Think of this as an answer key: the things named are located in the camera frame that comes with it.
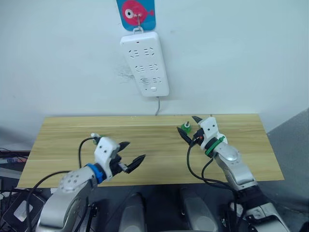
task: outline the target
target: blue ring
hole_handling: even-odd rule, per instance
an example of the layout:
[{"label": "blue ring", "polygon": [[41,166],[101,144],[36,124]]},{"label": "blue ring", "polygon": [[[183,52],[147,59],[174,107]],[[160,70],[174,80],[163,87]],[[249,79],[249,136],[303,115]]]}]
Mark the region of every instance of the blue ring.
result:
[{"label": "blue ring", "polygon": [[92,163],[88,163],[86,166],[91,168],[91,170],[95,173],[98,184],[103,182],[103,173],[99,171],[99,169],[93,165]]}]

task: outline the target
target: power cord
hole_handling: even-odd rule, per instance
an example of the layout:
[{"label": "power cord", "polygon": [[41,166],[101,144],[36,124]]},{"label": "power cord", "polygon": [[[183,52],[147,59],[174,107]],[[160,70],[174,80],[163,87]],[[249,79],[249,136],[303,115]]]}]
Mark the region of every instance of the power cord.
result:
[{"label": "power cord", "polygon": [[7,223],[4,222],[1,226],[0,226],[0,230],[6,225]]},{"label": "power cord", "polygon": [[18,154],[14,154],[13,151],[7,149],[7,148],[4,148],[4,147],[0,147],[0,149],[4,150],[4,151],[0,151],[0,155],[3,155],[4,157],[7,156],[7,157],[17,157],[18,159],[20,159],[19,157],[21,158],[24,158],[24,159],[28,159],[28,157],[25,157],[25,156],[20,156]]},{"label": "power cord", "polygon": [[44,177],[42,180],[40,180],[29,192],[29,195],[26,199],[26,215],[27,215],[27,228],[29,229],[29,232],[32,231],[32,225],[31,225],[31,218],[30,218],[30,197],[32,196],[32,194],[34,193],[34,191],[37,189],[37,187],[42,183],[44,182],[46,179],[54,176],[54,175],[57,175],[57,174],[61,174],[61,173],[68,173],[70,171],[60,171],[60,172],[55,172],[55,173],[51,173],[49,175],[47,175],[46,177]]},{"label": "power cord", "polygon": [[219,188],[219,189],[226,189],[226,190],[229,190],[233,193],[233,197],[234,197],[234,218],[235,218],[235,232],[237,232],[239,230],[239,226],[240,226],[240,222],[244,216],[244,212],[245,210],[243,209],[242,211],[242,214],[241,214],[241,217],[239,218],[239,220],[237,220],[237,196],[238,196],[238,193],[236,190],[234,190],[233,188],[231,188],[227,183],[224,183],[220,180],[214,180],[214,179],[208,179],[208,178],[204,178],[204,172],[206,170],[206,168],[212,163],[213,161],[213,158],[204,166],[203,170],[202,170],[202,177],[198,176],[197,174],[195,174],[193,172],[193,170],[191,169],[191,166],[190,166],[190,153],[191,153],[191,148],[194,147],[196,145],[196,139],[195,140],[192,140],[190,145],[189,145],[189,148],[188,148],[188,151],[187,151],[187,167],[190,171],[190,173],[197,179],[200,179],[202,181],[204,181],[207,185],[210,185],[212,187],[215,187],[215,188]]},{"label": "power cord", "polygon": [[78,225],[76,226],[74,232],[78,232],[79,231],[79,229],[80,229],[80,227],[81,227],[81,225],[82,225],[82,223],[83,223],[83,221],[84,221],[84,219],[86,217],[87,210],[88,210],[88,204],[89,204],[89,199],[87,197],[86,198],[86,205],[85,205],[85,209],[84,209],[83,215],[82,215],[81,220],[79,221]]},{"label": "power cord", "polygon": [[81,158],[81,150],[82,150],[82,146],[84,144],[84,142],[88,141],[88,140],[91,140],[93,139],[93,137],[89,137],[89,138],[86,138],[84,140],[81,141],[81,144],[79,145],[79,148],[78,148],[78,165],[79,165],[79,168],[82,168],[82,158]]},{"label": "power cord", "polygon": [[158,109],[156,110],[155,116],[157,116],[160,111],[160,98],[159,97],[156,97],[156,98],[158,98]]}]

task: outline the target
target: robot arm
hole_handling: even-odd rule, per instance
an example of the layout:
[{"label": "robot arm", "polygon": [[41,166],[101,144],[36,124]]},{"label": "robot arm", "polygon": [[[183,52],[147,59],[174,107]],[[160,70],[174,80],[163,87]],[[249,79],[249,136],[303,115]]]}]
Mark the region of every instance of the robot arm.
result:
[{"label": "robot arm", "polygon": [[[226,137],[219,132],[216,119],[201,119],[197,116],[193,116],[193,119],[200,125],[194,135],[194,142],[206,151],[208,157],[216,160],[230,187],[237,192],[250,231],[289,232],[273,204],[261,192],[249,167],[242,161],[240,152],[230,146]],[[184,131],[178,128],[178,132],[187,143],[192,143]]]},{"label": "robot arm", "polygon": [[122,171],[130,173],[145,158],[145,155],[139,156],[127,166],[120,162],[121,157],[117,153],[128,142],[117,144],[108,137],[94,137],[94,140],[98,143],[95,150],[96,163],[69,172],[60,180],[57,191],[44,205],[36,232],[71,232],[90,192],[101,182],[111,180]]}]

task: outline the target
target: wooden table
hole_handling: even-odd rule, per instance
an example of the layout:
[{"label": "wooden table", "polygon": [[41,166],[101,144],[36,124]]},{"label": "wooden table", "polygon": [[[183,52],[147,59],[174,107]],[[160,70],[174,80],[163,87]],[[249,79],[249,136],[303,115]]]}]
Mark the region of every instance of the wooden table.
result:
[{"label": "wooden table", "polygon": [[[214,115],[219,130],[235,146],[258,181],[283,180],[280,167],[264,132],[258,115]],[[109,117],[51,117],[46,118],[18,187],[32,187],[44,176],[61,170],[78,169],[78,146],[82,139],[96,132],[117,142],[131,144],[120,155],[124,163],[142,154],[144,162],[130,174],[120,173],[101,186],[200,183],[188,171],[186,152],[188,145],[180,138],[176,127],[189,120],[192,134],[197,124],[190,116],[109,116]],[[95,145],[84,144],[82,164],[94,162]],[[200,175],[209,160],[198,146],[192,149],[190,163]],[[222,170],[214,162],[206,172],[207,178],[225,180]],[[41,187],[57,187],[60,175],[53,176]]]}]

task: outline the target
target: white wall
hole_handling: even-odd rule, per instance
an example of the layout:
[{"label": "white wall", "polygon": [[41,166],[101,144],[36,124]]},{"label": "white wall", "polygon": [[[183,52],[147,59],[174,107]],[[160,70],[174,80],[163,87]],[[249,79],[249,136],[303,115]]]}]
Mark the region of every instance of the white wall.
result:
[{"label": "white wall", "polygon": [[[161,114],[260,113],[269,131],[308,107],[307,0],[155,7]],[[128,34],[116,0],[0,1],[0,146],[31,149],[45,116],[154,114],[120,52]]]}]

